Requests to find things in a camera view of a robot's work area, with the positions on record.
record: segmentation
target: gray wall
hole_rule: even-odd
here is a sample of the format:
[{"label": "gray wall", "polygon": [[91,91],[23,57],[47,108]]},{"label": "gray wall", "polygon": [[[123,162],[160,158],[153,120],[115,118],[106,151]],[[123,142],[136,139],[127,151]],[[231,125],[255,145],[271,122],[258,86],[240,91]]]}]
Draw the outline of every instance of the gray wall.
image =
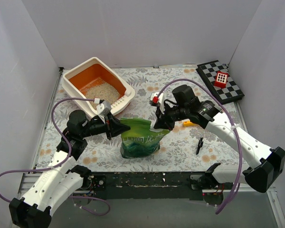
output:
[{"label": "gray wall", "polygon": [[[249,132],[285,149],[285,0],[263,0],[230,63]],[[276,180],[285,215],[285,168]]]},{"label": "gray wall", "polygon": [[[58,67],[21,0],[0,0],[0,173],[30,168]],[[17,195],[21,174],[0,180]],[[0,228],[9,227],[8,203],[0,199]]]},{"label": "gray wall", "polygon": [[261,0],[22,0],[58,66],[229,62]]}]

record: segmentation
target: checkered board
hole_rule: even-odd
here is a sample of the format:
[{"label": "checkered board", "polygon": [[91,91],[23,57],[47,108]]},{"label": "checkered board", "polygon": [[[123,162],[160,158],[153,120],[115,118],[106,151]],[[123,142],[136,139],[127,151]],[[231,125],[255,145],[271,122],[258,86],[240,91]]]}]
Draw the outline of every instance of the checkered board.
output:
[{"label": "checkered board", "polygon": [[221,104],[227,104],[242,99],[244,94],[230,75],[227,78],[226,88],[222,89],[214,86],[214,81],[218,71],[228,73],[228,69],[226,69],[226,67],[224,67],[218,60],[199,64],[197,68],[198,74],[203,79],[210,92]]}]

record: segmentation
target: table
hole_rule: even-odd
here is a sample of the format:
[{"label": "table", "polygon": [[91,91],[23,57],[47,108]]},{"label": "table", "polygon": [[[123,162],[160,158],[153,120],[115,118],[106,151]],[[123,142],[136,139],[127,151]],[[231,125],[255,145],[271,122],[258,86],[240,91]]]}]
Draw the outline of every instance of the table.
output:
[{"label": "table", "polygon": [[[194,68],[161,67],[161,68],[116,68],[114,71],[127,81],[136,91],[135,98],[128,107],[116,117],[141,117],[156,120],[155,108],[149,105],[152,92],[159,91],[165,84],[176,78],[189,78],[205,86]],[[177,82],[166,89],[166,97],[172,99],[172,89],[188,84]],[[199,87],[192,84],[194,93],[201,101],[211,98]],[[59,84],[54,103],[68,97]],[[236,104],[224,105],[235,123],[241,124],[240,113]],[[66,101],[55,110],[55,120],[60,129],[65,129],[69,114],[78,109],[73,101]],[[204,137],[204,145],[196,155],[200,137]],[[50,162],[61,136],[49,119],[44,131],[42,143],[36,159],[36,168],[43,168]],[[92,171],[206,171],[212,164],[220,162],[226,165],[238,164],[238,153],[222,142],[217,136],[200,127],[184,127],[182,122],[175,124],[172,132],[161,141],[161,149],[151,156],[138,159],[124,159],[120,154],[121,137],[109,141],[105,134],[87,138],[88,146],[77,163]]]}]

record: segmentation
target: litter box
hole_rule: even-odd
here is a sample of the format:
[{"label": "litter box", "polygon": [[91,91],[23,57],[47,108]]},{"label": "litter box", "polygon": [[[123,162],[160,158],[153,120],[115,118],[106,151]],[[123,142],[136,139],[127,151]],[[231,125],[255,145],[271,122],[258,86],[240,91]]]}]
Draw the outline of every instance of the litter box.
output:
[{"label": "litter box", "polygon": [[[87,88],[93,88],[104,82],[112,85],[119,93],[119,99],[111,104],[111,113],[120,113],[135,96],[135,90],[119,77],[111,68],[100,59],[93,57],[76,66],[62,77],[62,87],[70,97],[85,97]],[[97,111],[89,101],[74,102],[90,117],[97,115]]]}]

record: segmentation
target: green bag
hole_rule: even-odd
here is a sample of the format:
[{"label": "green bag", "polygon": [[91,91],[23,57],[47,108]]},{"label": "green bag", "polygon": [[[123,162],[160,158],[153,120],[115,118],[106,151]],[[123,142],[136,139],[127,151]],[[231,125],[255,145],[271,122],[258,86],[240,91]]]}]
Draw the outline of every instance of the green bag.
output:
[{"label": "green bag", "polygon": [[120,123],[130,126],[131,129],[122,133],[120,152],[123,158],[142,158],[160,149],[160,140],[169,130],[160,132],[150,131],[151,121],[141,118],[122,118]]}]

